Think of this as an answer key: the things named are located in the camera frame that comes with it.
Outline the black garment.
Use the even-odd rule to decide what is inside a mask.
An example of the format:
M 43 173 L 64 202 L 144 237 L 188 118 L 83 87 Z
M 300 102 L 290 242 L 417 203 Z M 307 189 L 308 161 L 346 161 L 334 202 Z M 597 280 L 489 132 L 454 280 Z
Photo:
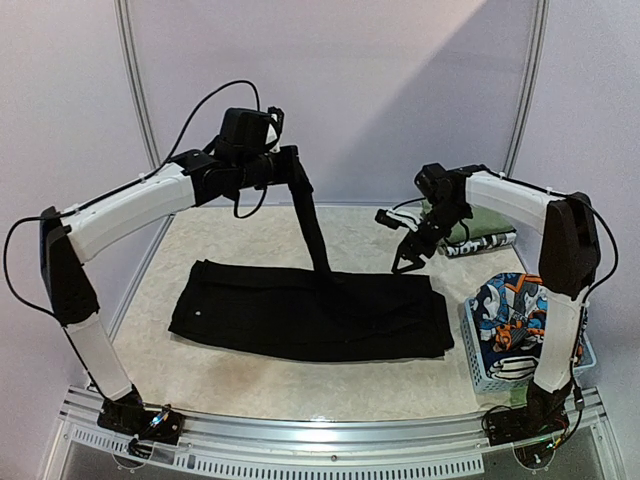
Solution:
M 314 363 L 432 359 L 453 348 L 445 298 L 428 276 L 332 270 L 301 162 L 300 182 L 288 188 L 312 269 L 199 260 L 169 332 L 206 346 Z

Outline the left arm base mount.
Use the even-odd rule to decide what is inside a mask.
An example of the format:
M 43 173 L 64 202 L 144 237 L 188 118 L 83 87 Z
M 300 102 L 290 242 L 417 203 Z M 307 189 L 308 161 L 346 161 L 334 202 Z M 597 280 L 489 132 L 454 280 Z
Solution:
M 176 445 L 186 417 L 170 405 L 148 407 L 136 388 L 119 400 L 105 399 L 97 425 L 139 441 Z

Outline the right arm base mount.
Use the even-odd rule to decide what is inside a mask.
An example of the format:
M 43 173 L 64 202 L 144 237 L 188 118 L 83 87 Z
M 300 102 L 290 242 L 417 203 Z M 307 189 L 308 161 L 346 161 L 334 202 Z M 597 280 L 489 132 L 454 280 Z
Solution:
M 558 449 L 577 430 L 581 421 L 571 426 L 563 402 L 544 404 L 531 400 L 526 406 L 499 405 L 489 409 L 482 417 L 481 427 L 491 446 L 537 440 L 544 452 Z

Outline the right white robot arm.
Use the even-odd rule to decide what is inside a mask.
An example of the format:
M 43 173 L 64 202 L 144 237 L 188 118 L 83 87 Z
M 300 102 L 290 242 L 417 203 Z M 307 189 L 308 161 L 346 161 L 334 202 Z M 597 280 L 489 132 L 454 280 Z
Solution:
M 512 180 L 483 165 L 425 165 L 415 184 L 430 206 L 422 217 L 396 208 L 375 217 L 391 229 L 407 229 L 395 256 L 406 271 L 422 268 L 475 207 L 527 224 L 542 236 L 537 274 L 496 275 L 470 306 L 479 340 L 508 353 L 505 362 L 516 364 L 528 380 L 533 401 L 516 422 L 524 435 L 537 436 L 556 417 L 549 399 L 566 398 L 574 383 L 584 310 L 601 260 L 590 199 Z

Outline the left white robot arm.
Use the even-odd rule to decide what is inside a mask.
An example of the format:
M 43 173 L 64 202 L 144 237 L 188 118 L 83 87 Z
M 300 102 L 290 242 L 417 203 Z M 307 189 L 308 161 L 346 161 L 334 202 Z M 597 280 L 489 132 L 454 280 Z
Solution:
M 116 192 L 84 205 L 42 213 L 41 267 L 53 314 L 99 393 L 112 402 L 111 419 L 128 434 L 148 426 L 148 412 L 119 361 L 99 318 L 85 271 L 101 251 L 154 221 L 224 197 L 237 202 L 246 188 L 286 182 L 293 154 L 281 149 L 284 113 L 230 108 L 219 134 L 202 150 L 169 159 Z

